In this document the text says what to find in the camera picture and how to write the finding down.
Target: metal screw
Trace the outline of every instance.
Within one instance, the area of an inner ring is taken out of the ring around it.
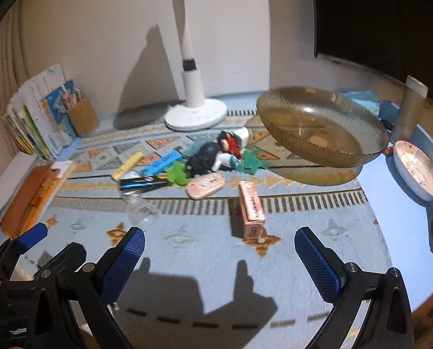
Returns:
[[[353,262],[348,262],[346,264],[346,268],[348,271],[355,273],[356,271],[359,270],[359,267],[357,264],[353,263]]]
[[[397,268],[390,268],[389,271],[396,278],[401,276],[401,273],[399,272],[399,269],[397,269]]]
[[[42,270],[42,272],[40,273],[40,277],[48,278],[51,274],[52,274],[52,272],[50,270],[45,269],[45,270]]]
[[[95,269],[95,264],[92,262],[88,262],[87,264],[85,264],[82,267],[82,271],[85,273],[90,273],[91,271],[93,271]]]

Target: desk lamp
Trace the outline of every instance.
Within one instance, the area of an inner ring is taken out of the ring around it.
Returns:
[[[196,67],[184,0],[172,0],[182,55],[182,79],[186,103],[171,108],[165,115],[169,128],[176,131],[196,131],[220,123],[227,114],[226,104],[206,99],[200,71]]]

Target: pencil holder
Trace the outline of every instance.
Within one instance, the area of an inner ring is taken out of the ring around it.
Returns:
[[[89,99],[84,98],[75,107],[68,110],[68,116],[77,136],[83,138],[99,126],[99,119]]]

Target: toy figure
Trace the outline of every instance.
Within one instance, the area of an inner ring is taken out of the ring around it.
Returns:
[[[248,175],[255,175],[258,169],[268,169],[269,165],[266,161],[261,161],[257,157],[260,152],[259,148],[249,148],[244,152],[244,159],[237,166],[237,171],[247,173]]]
[[[178,161],[173,162],[173,165],[166,168],[165,172],[168,175],[168,182],[170,183],[186,186],[191,181],[185,171],[184,164]]]
[[[213,163],[212,170],[216,172],[220,170],[222,165],[234,170],[238,167],[239,160],[236,156],[231,155],[227,152],[218,152],[218,154],[216,155],[215,163]]]
[[[233,134],[222,131],[220,136],[217,138],[218,144],[220,145],[220,150],[222,152],[227,152],[238,159],[241,158],[242,151],[237,146],[236,139]]]
[[[187,160],[186,171],[190,177],[194,178],[196,175],[211,173],[212,166],[219,152],[221,152],[221,150],[218,143],[205,143],[194,156],[190,156]],[[231,170],[231,168],[227,168],[224,165],[222,165],[220,169]]]
[[[234,130],[233,135],[236,139],[237,146],[244,151],[249,145],[253,133],[249,131],[247,127],[242,127],[238,130]]]

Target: storage box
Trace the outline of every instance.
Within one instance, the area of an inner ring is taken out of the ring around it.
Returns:
[[[259,239],[265,222],[265,214],[255,184],[241,181],[239,183],[239,192],[240,208],[244,221],[244,239]]]
[[[68,116],[80,138],[88,136],[99,126],[97,114],[87,98],[82,99],[75,107],[69,109]]]

